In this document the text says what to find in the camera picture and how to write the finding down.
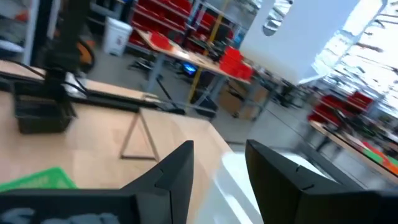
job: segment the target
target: wooden desk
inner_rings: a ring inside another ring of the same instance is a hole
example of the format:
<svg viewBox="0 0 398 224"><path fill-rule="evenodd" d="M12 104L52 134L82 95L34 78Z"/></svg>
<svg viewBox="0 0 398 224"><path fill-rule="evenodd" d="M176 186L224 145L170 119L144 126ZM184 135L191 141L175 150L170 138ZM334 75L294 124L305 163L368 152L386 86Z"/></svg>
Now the wooden desk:
<svg viewBox="0 0 398 224"><path fill-rule="evenodd" d="M0 69L34 76L6 62L0 61ZM145 95L94 81L88 82L88 88L137 98ZM59 166L78 188L118 189L157 163L155 159L122 160L121 150L153 155L160 161L180 143L194 140L195 171L188 214L188 222L193 222L221 156L232 151L208 121L147 109L134 114L97 106L73 106L78 118L65 133L21 135L12 112L11 95L0 91L0 183Z"/></svg>
<svg viewBox="0 0 398 224"><path fill-rule="evenodd" d="M382 165L378 164L377 162L373 161L372 159L368 158L365 156L363 153L360 153L358 150L356 150L353 146L349 145L344 139L350 140L351 142L354 142L356 145L359 147L364 147L366 146L359 140L356 139L352 136L349 135L338 135L335 136L331 134L329 131L327 131L321 123L318 123L316 121L310 121L311 127L313 127L316 131L322 133L325 136L328 136L330 140L332 140L334 143L337 145L341 146L343 149L348 150L349 152L355 154L355 156L359 157L362 161L364 161L368 166L372 167L373 169L376 169L378 172L380 172L383 176L387 177L388 179L392 180L395 183L398 183L398 176L396 176L394 173L391 171L387 170L384 168Z"/></svg>
<svg viewBox="0 0 398 224"><path fill-rule="evenodd" d="M136 30L136 31L144 39L146 44L149 45L149 47L151 47L153 50L160 53L157 56L155 65L149 75L149 82L145 89L145 91L148 93L150 93L152 91L152 89L156 83L156 78L160 74L160 71L162 69L162 64L163 64L163 61L164 61L166 55L173 57L173 58L177 58L179 60L183 60L185 62L192 63L201 68L204 68L205 70L214 72L215 74L220 74L218 83L215 85L214 90L210 96L212 100L215 100L215 98L218 96L218 93L220 92L222 86L224 85L224 82L228 78L233 78L235 80L239 80L240 82L249 83L247 80L243 80L241 78L236 78L236 77L222 71L220 69L220 66L218 65L218 63L213 63L208 57L205 57L203 55L196 54L193 52L186 51L186 50L182 49L178 44L172 42L171 40L170 41L173 45L171 50L165 50L165 49L159 48L158 46L153 44L152 41L150 41L150 33L143 32L141 30Z"/></svg>

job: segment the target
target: black desk organizer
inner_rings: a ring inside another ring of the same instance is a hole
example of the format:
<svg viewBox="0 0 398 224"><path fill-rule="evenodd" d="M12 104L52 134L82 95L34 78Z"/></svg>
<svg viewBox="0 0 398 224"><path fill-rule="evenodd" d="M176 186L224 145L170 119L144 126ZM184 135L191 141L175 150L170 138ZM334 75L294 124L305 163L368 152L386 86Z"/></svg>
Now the black desk organizer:
<svg viewBox="0 0 398 224"><path fill-rule="evenodd" d="M22 134L62 133L76 113L68 98L55 101L39 82L11 82L14 114Z"/></svg>

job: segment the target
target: cardboard box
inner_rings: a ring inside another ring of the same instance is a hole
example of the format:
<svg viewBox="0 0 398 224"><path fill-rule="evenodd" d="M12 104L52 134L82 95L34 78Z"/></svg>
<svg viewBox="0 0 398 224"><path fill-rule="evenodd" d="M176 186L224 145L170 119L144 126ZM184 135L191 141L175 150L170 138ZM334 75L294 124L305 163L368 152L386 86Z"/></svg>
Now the cardboard box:
<svg viewBox="0 0 398 224"><path fill-rule="evenodd" d="M240 97L231 94L231 92L233 91L229 90L230 89L229 86L235 89L236 92L239 93ZM241 105L243 104L243 100L247 97L248 91L247 89L245 89L245 87L239 85L239 83L234 80L231 80L229 82L229 86L225 85L224 88L222 89L220 97L218 99L218 104L228 113L234 115L235 112L237 112L238 109L240 109ZM264 100L266 100L267 95L268 95L268 90L266 90L264 87L259 86L252 100L257 103L262 103L264 102ZM253 119L258 114L258 112L259 112L258 106L248 105L242 110L242 112L240 112L239 118Z"/></svg>

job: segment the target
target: white trash bin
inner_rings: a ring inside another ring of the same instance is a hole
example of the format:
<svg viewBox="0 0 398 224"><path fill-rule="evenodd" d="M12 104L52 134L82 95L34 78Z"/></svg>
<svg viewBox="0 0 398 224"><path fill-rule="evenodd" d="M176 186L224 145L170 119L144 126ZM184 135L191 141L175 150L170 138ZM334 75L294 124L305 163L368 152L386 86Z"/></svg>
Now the white trash bin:
<svg viewBox="0 0 398 224"><path fill-rule="evenodd" d="M129 24L107 17L103 51L107 54L121 56L129 41L131 32L132 27Z"/></svg>

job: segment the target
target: white wall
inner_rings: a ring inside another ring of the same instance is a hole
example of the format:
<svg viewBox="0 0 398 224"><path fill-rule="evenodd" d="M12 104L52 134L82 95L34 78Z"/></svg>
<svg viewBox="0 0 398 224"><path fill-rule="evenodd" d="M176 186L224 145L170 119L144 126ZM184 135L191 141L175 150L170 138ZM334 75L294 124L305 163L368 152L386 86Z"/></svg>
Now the white wall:
<svg viewBox="0 0 398 224"><path fill-rule="evenodd" d="M308 70L336 30L340 29L358 0L297 0L277 32L262 32L274 1L264 1L248 30L240 51L270 72L293 84L308 79Z"/></svg>

